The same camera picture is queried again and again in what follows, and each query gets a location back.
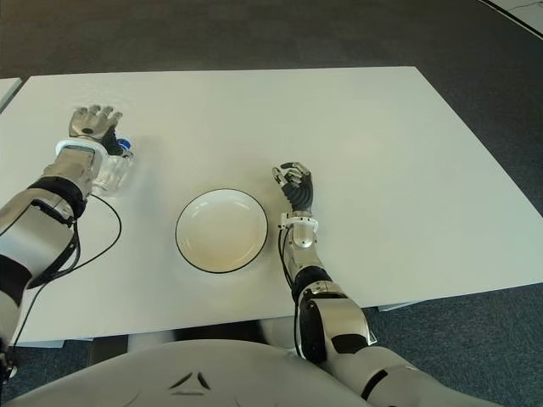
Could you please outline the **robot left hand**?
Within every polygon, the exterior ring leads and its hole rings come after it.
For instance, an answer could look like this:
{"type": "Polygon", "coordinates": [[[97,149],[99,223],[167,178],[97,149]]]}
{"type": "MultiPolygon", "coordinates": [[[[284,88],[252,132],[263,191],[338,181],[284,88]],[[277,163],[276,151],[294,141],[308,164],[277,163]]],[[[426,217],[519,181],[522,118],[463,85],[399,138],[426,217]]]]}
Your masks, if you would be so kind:
{"type": "Polygon", "coordinates": [[[80,107],[70,119],[69,137],[97,142],[105,148],[108,155],[121,156],[123,148],[115,133],[121,117],[122,113],[111,106],[80,107]]]}

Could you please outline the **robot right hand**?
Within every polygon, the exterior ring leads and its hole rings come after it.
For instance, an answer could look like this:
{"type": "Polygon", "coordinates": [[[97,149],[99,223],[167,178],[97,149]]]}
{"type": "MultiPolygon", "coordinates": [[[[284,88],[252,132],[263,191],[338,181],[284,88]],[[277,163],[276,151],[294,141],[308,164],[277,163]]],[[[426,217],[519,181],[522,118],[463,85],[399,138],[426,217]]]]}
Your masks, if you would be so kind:
{"type": "Polygon", "coordinates": [[[311,172],[304,164],[287,162],[273,167],[271,173],[293,211],[311,212],[314,188],[311,172]]]}

